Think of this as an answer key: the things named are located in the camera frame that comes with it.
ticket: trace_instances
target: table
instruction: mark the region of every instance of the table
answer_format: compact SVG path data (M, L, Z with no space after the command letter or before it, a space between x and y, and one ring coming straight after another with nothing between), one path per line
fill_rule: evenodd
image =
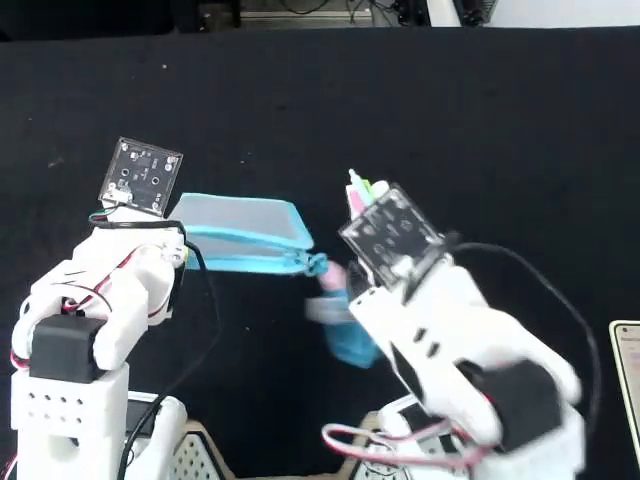
M519 251L576 303L605 382L584 478L637 478L607 325L638 316L639 41L634 28L358 29L0 45L0 349L29 284L88 234L119 136L182 151L177 193L294 202L317 250L339 261L355 167L400 183L441 229ZM460 260L588 386L580 331L543 289L508 261ZM177 395L238 476L337 468L320 426L357 423L401 395L398 382L382 362L361 371L330 356L303 318L313 280L215 284L223 341ZM189 275L176 318L134 351L132 387L177 375L207 320ZM0 438L8 454L13 434Z

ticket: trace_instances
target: mounting hole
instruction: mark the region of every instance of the mounting hole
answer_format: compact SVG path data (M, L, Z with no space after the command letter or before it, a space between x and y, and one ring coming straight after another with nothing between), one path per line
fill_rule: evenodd
M440 351L440 344L438 342L433 342L429 347L429 351L427 352L427 357L433 358Z

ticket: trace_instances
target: black cable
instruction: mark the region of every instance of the black cable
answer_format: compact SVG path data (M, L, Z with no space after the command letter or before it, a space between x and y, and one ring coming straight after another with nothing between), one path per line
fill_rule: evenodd
M146 223L166 223L166 222L108 222L108 223L146 224ZM166 226L176 226L181 231L184 230L184 226L180 222L173 222L173 223L179 223L181 228L177 227L176 225L162 225L157 228L165 228ZM111 228L145 228L145 227L125 226L125 227L111 227ZM122 450L122 455L120 457L120 465L118 467L118 475L116 477L117 480L124 480L125 478L127 463L129 460L129 452L131 451L131 448L133 447L133 443L135 442L136 438L138 437L138 435L140 435L140 431L142 430L144 425L149 421L151 416L155 414L155 412L158 410L163 400L167 398L182 382L184 382L187 378L189 378L193 374L193 372L195 372L198 369L198 367L200 367L200 365L204 363L207 356L211 353L213 348L218 343L218 340L220 339L220 336L222 334L222 321L220 319L220 313L218 311L218 302L216 302L216 299L215 299L213 284L211 283L211 279L209 278L209 274L207 272L207 265L204 261L202 253L200 252L200 249L196 245L187 241L186 237L185 237L184 244L187 248L189 248L189 250L191 250L195 254L196 260L198 261L198 266L200 267L200 272L202 274L204 285L206 288L206 295L209 297L209 301L211 302L211 310L214 315L215 322L217 323L216 332L214 333L213 338L209 342L208 347L205 350L203 350L193 362L191 362L191 364L178 376L178 378L176 378L167 388L165 388L164 392L159 394L153 400L153 402L149 404L144 415L140 417L140 420L138 420L138 423L136 424L135 428L129 435L129 438L127 439L127 442L124 445L124 449Z
M185 239L187 238L187 230L184 228L182 222L179 222L178 220L157 220L151 222L110 222L108 220L97 220L96 217L100 216L100 214L91 215L89 217L89 224L94 227L104 228L107 230L119 230L121 228L139 228L145 230L155 230L158 228L177 228L182 236Z
M388 7L385 7L384 5L378 3L376 0L370 0L369 3L371 4L371 8L377 8L380 14L387 21L387 24L390 27L393 27L393 23L391 22L391 20L389 20L389 17L387 16L387 13L386 13L386 8Z
M573 319L578 323L578 325L582 328L584 335L587 340L587 345L589 346L589 354L591 357L591 368L592 368L592 385L591 385L591 398L589 400L589 413L587 417L587 437L591 437L596 430L596 426L598 424L598 416L600 414L600 401L602 395L602 364L600 363L600 353L598 351L598 344L596 343L595 335L593 334L593 330L584 319L584 317L580 314L578 309L574 307L571 302L560 292L556 287L554 287L547 278L540 273L531 263L525 260L523 257L518 255L513 250L510 250L506 247L502 247L500 245L493 245L489 243L480 243L480 242L465 242L459 245L455 245L451 247L451 251L456 252L464 252L469 250L480 250L484 252L490 253L500 253L510 257L511 259L518 262L522 267L525 268L542 286L544 286L549 292L556 297L556 299L569 311Z
M287 12L295 13L296 15L309 15L310 13L317 12L318 10L320 10L322 7L327 5L329 1L330 0L320 0L320 3L318 5L316 5L313 8L310 8L309 10L294 10L289 6L289 4L287 3L287 0L280 0L280 5L282 5L282 8L284 8Z
M349 23L354 24L356 23L356 13L358 13L358 9L362 6L364 0L360 0L353 10L349 9L349 1L350 0L346 0L347 12L349 13Z

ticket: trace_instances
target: wire bundle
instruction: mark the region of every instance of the wire bundle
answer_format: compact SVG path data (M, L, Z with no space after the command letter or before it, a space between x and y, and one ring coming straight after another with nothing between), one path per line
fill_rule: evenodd
M337 423L325 425L321 433L325 444L334 452L347 457L357 458L358 460L385 465L443 467L448 469L466 468L478 464L491 452L491 447L476 446L468 449L468 451L461 455L444 455L428 458L425 456L399 455L393 451L394 447L402 443L433 438L448 430L464 440L469 439L469 435L467 435L466 432L454 428L448 420L402 437L393 437L385 433L376 433L371 430ZM366 447L358 447L335 439L333 435L336 433L366 437L372 442L388 446L392 451L384 453L372 452L367 450Z

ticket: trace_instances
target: perforated plate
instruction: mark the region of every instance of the perforated plate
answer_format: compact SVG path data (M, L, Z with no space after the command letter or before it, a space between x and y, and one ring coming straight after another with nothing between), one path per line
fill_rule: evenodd
M181 153L120 138L98 200L124 203L161 216L181 163Z
M173 456L167 480L224 480L224 477L202 437L189 433Z
M340 236L388 289L400 280L394 271L400 260L410 257L418 265L432 245L442 242L397 185L340 230Z
M386 445L367 442L366 449L372 453L387 453L391 449ZM359 461L349 480L409 480L404 468L380 463Z

